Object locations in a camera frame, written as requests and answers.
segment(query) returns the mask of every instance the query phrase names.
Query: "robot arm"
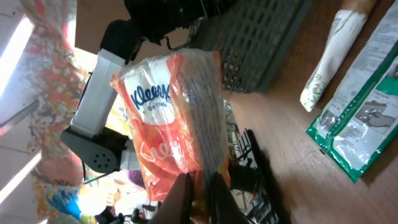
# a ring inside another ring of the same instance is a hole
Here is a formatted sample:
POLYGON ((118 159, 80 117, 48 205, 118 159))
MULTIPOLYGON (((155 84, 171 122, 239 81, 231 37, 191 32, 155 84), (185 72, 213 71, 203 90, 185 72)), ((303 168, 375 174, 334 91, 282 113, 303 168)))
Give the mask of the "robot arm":
POLYGON ((146 39, 160 45, 164 35, 177 27, 187 29, 201 17, 219 15, 234 2, 124 0, 132 19, 114 21, 106 29, 94 72, 86 84, 70 127, 61 134, 61 140, 96 172, 107 174, 120 169, 139 169, 132 141, 105 128, 117 96, 109 85, 112 75, 135 59, 146 39))

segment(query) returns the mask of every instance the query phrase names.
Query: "green and white packet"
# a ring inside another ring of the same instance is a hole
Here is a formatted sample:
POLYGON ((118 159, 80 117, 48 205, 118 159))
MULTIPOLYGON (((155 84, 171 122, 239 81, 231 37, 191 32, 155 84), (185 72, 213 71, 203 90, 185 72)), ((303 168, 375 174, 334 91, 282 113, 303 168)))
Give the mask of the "green and white packet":
POLYGON ((307 133, 356 182, 398 133, 398 2, 307 133))

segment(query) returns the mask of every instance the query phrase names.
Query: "brown table surface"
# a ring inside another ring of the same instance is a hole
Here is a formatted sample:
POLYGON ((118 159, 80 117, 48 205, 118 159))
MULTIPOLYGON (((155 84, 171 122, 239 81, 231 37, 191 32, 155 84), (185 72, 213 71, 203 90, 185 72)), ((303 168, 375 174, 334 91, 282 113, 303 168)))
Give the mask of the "brown table surface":
POLYGON ((317 66, 342 0, 316 0, 266 94, 230 97, 240 130, 254 131, 293 223, 398 223, 398 141, 354 184, 305 133, 392 4, 376 5, 324 97, 311 113, 300 94, 317 66))

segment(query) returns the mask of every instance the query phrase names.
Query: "mesh crate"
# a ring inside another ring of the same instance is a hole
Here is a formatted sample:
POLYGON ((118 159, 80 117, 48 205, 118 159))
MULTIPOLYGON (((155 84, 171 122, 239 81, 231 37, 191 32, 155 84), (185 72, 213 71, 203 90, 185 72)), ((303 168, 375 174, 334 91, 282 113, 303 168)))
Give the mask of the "mesh crate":
POLYGON ((237 0, 201 21, 191 47, 219 50, 224 90, 263 93, 278 72, 313 0, 237 0))

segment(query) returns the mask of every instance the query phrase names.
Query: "plastic packaging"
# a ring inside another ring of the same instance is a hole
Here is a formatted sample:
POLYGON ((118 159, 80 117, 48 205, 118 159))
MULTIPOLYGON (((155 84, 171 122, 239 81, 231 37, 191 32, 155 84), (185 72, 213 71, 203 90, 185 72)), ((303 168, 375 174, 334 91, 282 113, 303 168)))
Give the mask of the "plastic packaging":
POLYGON ((398 133, 398 2, 307 130, 356 182, 398 133))
POLYGON ((301 104, 308 112, 335 76, 375 3, 376 0, 346 0, 337 12, 325 52, 300 97, 301 104))
MULTIPOLYGON (((164 200, 181 173, 228 166, 219 53, 183 49, 122 69, 123 98, 151 200, 164 200)), ((229 183, 226 169, 222 173, 229 183)))

